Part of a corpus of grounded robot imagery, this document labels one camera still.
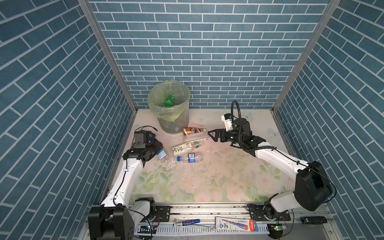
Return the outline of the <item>blue cap bottle blue label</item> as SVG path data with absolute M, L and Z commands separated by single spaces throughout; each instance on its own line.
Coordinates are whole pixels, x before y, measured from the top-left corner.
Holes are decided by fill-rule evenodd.
M 157 153 L 157 157 L 160 160 L 160 162 L 162 162 L 162 163 L 166 162 L 169 159 L 169 156 L 168 156 L 168 154 L 167 154 L 165 149 L 160 150 Z

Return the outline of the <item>small crushed bottle blue label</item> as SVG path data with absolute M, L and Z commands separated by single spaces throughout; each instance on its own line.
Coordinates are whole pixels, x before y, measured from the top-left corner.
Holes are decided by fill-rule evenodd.
M 188 153 L 188 154 L 184 154 L 177 157 L 178 162 L 189 163 L 189 164 L 200 163 L 202 160 L 203 160 L 202 153 Z

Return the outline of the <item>green soda bottle yellow cap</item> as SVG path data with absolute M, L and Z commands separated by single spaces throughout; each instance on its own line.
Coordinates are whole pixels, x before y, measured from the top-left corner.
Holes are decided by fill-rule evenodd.
M 175 97 L 173 95 L 167 95 L 164 101 L 165 108 L 171 108 L 174 106 Z

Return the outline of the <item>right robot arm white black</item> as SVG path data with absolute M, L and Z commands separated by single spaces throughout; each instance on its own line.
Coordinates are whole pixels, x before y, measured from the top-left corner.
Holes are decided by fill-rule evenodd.
M 244 118 L 233 120 L 226 114 L 222 121 L 225 128 L 208 132 L 214 142 L 230 142 L 232 147 L 268 162 L 294 181 L 292 191 L 275 194 L 264 203 L 267 219 L 273 220 L 280 213 L 297 208 L 313 212 L 336 192 L 321 163 L 300 160 L 278 150 L 265 139 L 253 135 L 250 123 Z

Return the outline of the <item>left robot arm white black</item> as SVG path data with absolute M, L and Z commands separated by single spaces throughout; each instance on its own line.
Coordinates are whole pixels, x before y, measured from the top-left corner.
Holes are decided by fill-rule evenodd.
M 146 222 L 150 234 L 153 234 L 151 219 L 156 216 L 154 198 L 139 198 L 131 207 L 129 200 L 146 162 L 161 150 L 163 144 L 154 133 L 144 128 L 134 132 L 131 147 L 122 156 L 123 166 L 114 186 L 101 204 L 92 207 L 89 212 L 92 240 L 131 240 L 140 222 Z

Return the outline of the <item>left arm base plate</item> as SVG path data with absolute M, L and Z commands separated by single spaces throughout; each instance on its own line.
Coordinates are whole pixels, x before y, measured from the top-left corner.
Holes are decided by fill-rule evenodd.
M 171 206 L 156 206 L 155 213 L 151 217 L 153 223 L 169 222 L 171 214 Z

